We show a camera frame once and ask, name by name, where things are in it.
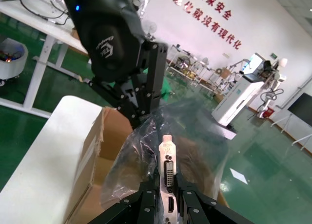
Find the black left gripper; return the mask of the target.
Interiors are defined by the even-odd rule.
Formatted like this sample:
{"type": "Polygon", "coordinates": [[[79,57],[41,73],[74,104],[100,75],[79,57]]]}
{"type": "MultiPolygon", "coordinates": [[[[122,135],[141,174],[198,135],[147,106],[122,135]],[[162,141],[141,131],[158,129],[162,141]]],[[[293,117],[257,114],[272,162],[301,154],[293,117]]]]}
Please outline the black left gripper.
{"type": "Polygon", "coordinates": [[[150,113],[159,107],[168,45],[146,40],[136,10],[130,0],[64,0],[87,50],[92,72],[97,77],[89,87],[125,116],[132,129],[140,124],[137,107],[115,82],[131,77],[138,112],[150,113]]]}

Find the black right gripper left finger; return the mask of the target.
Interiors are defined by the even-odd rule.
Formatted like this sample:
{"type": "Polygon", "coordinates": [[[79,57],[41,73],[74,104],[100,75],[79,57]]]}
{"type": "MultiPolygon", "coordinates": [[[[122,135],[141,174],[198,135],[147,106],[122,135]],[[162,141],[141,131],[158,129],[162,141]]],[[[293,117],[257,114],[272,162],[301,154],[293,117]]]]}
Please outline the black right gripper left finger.
{"type": "Polygon", "coordinates": [[[154,181],[142,182],[137,192],[121,199],[89,223],[153,224],[156,216],[157,191],[154,181]]]}

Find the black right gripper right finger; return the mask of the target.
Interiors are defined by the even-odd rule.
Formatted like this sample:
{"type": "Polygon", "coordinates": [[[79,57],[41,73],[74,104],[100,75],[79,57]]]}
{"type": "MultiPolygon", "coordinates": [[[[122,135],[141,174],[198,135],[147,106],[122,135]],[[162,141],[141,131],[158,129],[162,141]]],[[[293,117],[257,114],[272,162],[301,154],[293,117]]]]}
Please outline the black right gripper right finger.
{"type": "Polygon", "coordinates": [[[246,218],[201,193],[184,179],[175,179],[178,213],[184,224],[245,224],[246,218]]]}

